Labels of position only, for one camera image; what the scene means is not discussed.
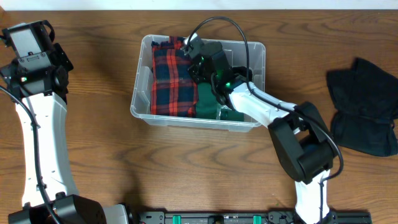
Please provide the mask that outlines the red plaid cloth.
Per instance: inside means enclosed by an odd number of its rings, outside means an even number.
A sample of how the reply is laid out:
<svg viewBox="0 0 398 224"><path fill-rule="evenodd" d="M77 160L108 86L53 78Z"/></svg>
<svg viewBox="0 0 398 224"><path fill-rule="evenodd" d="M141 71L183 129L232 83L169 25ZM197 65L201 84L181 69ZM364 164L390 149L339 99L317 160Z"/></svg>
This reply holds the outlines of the red plaid cloth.
<svg viewBox="0 0 398 224"><path fill-rule="evenodd" d="M170 36L168 41L152 42L153 83L150 113L194 118L198 87L188 69L192 65L183 47L184 38Z"/></svg>

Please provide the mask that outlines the green cloth bundle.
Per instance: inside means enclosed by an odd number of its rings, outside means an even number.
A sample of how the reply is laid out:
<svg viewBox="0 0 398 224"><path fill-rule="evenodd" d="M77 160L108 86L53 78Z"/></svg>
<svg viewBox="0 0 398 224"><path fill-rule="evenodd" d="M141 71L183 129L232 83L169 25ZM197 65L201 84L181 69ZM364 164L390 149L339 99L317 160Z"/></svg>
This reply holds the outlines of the green cloth bundle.
<svg viewBox="0 0 398 224"><path fill-rule="evenodd" d="M200 119L215 119L224 121L244 121L244 114L233 111L227 106L219 104L211 92L211 85L209 83L199 83L198 101L195 105L196 118Z"/></svg>

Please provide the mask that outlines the large black cloth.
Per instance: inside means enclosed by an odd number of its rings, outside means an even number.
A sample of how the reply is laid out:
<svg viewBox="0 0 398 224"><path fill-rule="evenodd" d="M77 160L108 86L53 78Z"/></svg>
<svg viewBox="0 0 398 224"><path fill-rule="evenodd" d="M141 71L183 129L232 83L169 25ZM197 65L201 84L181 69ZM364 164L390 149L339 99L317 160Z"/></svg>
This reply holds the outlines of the large black cloth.
<svg viewBox="0 0 398 224"><path fill-rule="evenodd" d="M331 132L338 145L372 156L397 154L397 78L356 58L353 66L331 70L326 84L334 107Z"/></svg>

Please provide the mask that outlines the black cloth bundle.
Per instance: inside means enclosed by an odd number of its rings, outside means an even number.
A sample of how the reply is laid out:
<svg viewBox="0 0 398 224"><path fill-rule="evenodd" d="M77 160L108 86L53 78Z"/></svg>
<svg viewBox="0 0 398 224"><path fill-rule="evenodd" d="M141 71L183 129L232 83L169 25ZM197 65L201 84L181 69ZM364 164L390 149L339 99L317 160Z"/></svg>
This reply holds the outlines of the black cloth bundle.
<svg viewBox="0 0 398 224"><path fill-rule="evenodd" d="M245 67L245 66L236 66L236 67L232 67L232 71L236 75L240 75L244 78L248 78L249 82L252 81L252 70L250 68L247 69L247 67Z"/></svg>

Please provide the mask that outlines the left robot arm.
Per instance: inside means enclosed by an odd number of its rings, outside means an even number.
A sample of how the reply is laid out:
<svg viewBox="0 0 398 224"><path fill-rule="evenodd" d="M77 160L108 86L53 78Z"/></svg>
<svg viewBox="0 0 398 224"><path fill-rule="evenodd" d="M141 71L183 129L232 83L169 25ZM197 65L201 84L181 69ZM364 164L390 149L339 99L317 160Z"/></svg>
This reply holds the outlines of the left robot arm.
<svg viewBox="0 0 398 224"><path fill-rule="evenodd" d="M106 223L102 206L81 197L73 180L65 134L68 73L73 65L47 20L3 29L16 57L1 68L1 90L16 105L24 142L22 210L9 223Z"/></svg>

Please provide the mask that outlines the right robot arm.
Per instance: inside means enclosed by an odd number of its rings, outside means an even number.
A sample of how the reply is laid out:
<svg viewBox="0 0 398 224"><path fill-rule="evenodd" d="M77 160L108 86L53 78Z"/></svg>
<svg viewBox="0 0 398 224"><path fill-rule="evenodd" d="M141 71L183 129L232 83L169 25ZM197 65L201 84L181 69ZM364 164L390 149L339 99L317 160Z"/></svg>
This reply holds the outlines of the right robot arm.
<svg viewBox="0 0 398 224"><path fill-rule="evenodd" d="M316 107L287 103L258 89L250 70L235 72L221 42L204 42L197 34L183 41L193 64L188 72L207 82L219 104L255 119L269 130L278 160L295 182L295 212L302 223L324 223L330 212L325 185L336 157L335 145Z"/></svg>

